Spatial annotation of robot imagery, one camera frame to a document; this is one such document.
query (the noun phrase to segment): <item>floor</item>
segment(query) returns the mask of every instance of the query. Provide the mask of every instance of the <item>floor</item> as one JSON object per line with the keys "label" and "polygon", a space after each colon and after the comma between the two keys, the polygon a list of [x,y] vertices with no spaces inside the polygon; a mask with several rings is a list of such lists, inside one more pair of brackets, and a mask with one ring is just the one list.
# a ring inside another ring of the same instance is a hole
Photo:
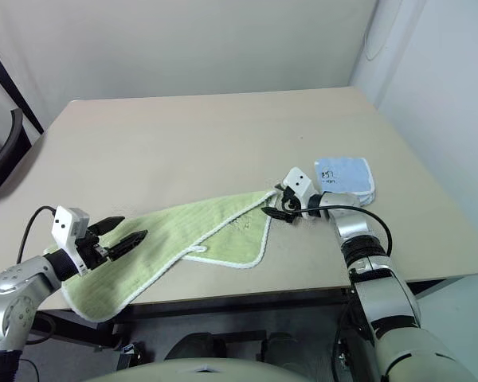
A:
{"label": "floor", "polygon": [[[134,323],[131,341],[143,341],[149,357],[154,362],[164,359],[171,347],[189,333],[230,333],[265,329],[287,332],[296,337],[308,353],[314,379],[331,378],[331,344],[341,306],[312,306],[277,310],[260,310],[245,313],[193,314],[178,317],[152,318]],[[230,344],[229,357],[255,360],[261,343]],[[102,376],[115,371],[119,353],[110,349],[96,351],[83,345],[48,340],[25,348],[22,358],[35,362],[41,381],[74,382]],[[338,367],[341,381],[351,380],[346,369]],[[16,381],[36,379],[33,367],[21,362]]]}

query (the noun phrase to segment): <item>white wall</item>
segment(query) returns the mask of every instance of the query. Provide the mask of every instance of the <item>white wall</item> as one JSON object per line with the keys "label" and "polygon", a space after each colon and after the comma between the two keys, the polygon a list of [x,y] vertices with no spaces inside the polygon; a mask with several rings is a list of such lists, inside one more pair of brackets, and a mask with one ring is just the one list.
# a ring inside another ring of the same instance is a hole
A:
{"label": "white wall", "polygon": [[44,127],[72,99],[343,86],[374,4],[0,0],[0,58]]}
{"label": "white wall", "polygon": [[[363,51],[352,84],[478,229],[478,0],[399,2],[381,0],[383,22],[374,21],[368,38],[369,57],[380,53],[368,60]],[[478,276],[420,303],[423,326],[478,377]]]}

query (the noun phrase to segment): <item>black metal frame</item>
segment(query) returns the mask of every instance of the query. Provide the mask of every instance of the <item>black metal frame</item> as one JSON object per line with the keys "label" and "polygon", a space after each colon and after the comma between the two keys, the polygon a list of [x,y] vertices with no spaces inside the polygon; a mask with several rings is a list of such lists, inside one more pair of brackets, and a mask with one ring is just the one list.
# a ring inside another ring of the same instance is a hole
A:
{"label": "black metal frame", "polygon": [[[47,315],[55,322],[55,332],[51,336],[53,339],[97,348],[116,349],[122,344],[122,335],[120,333],[113,333],[115,326],[113,322],[99,324],[97,328],[93,329],[52,314]],[[33,320],[30,332],[44,337],[49,335],[51,330],[52,328],[46,320],[36,319]]]}
{"label": "black metal frame", "polygon": [[[434,287],[444,280],[430,280],[409,283],[415,293]],[[345,289],[299,290],[282,293],[251,294],[246,296],[203,298],[181,302],[163,302],[157,304],[136,304],[127,306],[111,321],[99,324],[96,329],[65,320],[53,315],[56,329],[53,338],[80,345],[117,349],[122,345],[123,336],[114,333],[116,324],[123,324],[148,318],[182,316],[187,314],[205,314],[218,312],[245,312],[300,308],[307,306],[329,306],[347,303]],[[45,320],[35,320],[31,333],[45,336],[50,331]]]}

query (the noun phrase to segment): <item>black cable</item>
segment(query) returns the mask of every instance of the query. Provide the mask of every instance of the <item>black cable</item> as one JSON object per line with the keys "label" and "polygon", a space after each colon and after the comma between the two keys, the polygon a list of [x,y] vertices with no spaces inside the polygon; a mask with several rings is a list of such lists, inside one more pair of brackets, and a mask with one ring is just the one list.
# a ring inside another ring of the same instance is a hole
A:
{"label": "black cable", "polygon": [[326,211],[328,209],[350,209],[352,211],[358,211],[362,212],[372,218],[374,218],[381,226],[384,228],[384,231],[386,231],[386,237],[388,239],[388,246],[386,249],[386,256],[391,255],[391,250],[393,248],[393,238],[391,236],[391,231],[390,228],[387,226],[387,224],[377,215],[375,215],[373,212],[368,211],[367,209],[362,209],[361,207],[354,207],[352,205],[324,205],[322,207],[312,207],[309,209],[287,209],[285,207],[285,203],[281,204],[281,208],[284,210],[284,212],[287,213],[303,213],[303,212],[312,212],[312,211]]}
{"label": "black cable", "polygon": [[32,217],[30,217],[30,220],[29,220],[28,224],[26,225],[25,233],[23,233],[23,239],[22,239],[22,243],[21,243],[20,246],[19,246],[18,259],[16,260],[16,264],[19,264],[19,263],[22,261],[23,251],[25,250],[26,238],[27,238],[28,235],[29,235],[30,228],[32,227],[33,221],[35,220],[35,218],[37,217],[37,215],[39,215],[39,213],[40,213],[41,211],[44,211],[45,209],[48,209],[49,211],[51,211],[51,213],[53,214],[53,216],[55,216],[56,209],[54,209],[53,207],[50,207],[50,206],[48,206],[48,205],[43,205],[42,207],[39,207],[39,208],[37,209],[37,211],[33,213]]}
{"label": "black cable", "polygon": [[37,366],[34,364],[34,362],[31,361],[31,360],[27,360],[26,358],[20,358],[19,360],[24,361],[24,362],[28,362],[29,364],[31,364],[33,366],[33,369],[35,370],[35,374],[37,376],[37,382],[39,382],[41,380],[39,378],[39,370],[37,370]]}
{"label": "black cable", "polygon": [[27,341],[26,342],[27,345],[37,345],[37,344],[43,343],[44,341],[47,341],[48,339],[51,338],[51,336],[55,334],[55,329],[57,328],[57,324],[48,314],[37,312],[35,315],[35,318],[40,318],[41,320],[45,320],[46,322],[48,322],[49,332],[43,338],[39,338],[38,340]]}
{"label": "black cable", "polygon": [[349,306],[351,303],[347,303],[345,308],[342,310],[342,314],[340,315],[340,319],[338,321],[338,326],[336,327],[335,333],[335,341],[333,342],[333,350],[331,352],[331,372],[333,373],[333,381],[340,382],[338,378],[338,373],[336,372],[336,356],[338,353],[338,341],[340,340],[340,334],[342,333],[343,323],[345,322],[345,317],[347,316],[347,311],[349,310]]}

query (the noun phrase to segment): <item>chair backrest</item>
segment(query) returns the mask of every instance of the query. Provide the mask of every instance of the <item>chair backrest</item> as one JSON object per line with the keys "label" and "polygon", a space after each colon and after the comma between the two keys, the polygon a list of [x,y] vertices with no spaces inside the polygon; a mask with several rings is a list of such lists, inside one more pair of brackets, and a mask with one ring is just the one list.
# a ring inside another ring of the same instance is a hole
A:
{"label": "chair backrest", "polygon": [[14,109],[10,114],[13,117],[13,126],[9,138],[0,149],[0,186],[32,146],[23,129],[22,110]]}
{"label": "chair backrest", "polygon": [[32,123],[33,127],[39,134],[42,134],[44,130],[42,129],[41,124],[37,120],[37,117],[33,113],[32,109],[30,109],[29,104],[23,98],[23,95],[20,93],[18,87],[14,83],[13,79],[10,78],[9,73],[7,72],[6,68],[3,66],[2,62],[0,61],[0,84],[2,85],[3,89],[7,92],[9,97],[16,103],[16,106],[20,107],[25,114],[25,117]]}

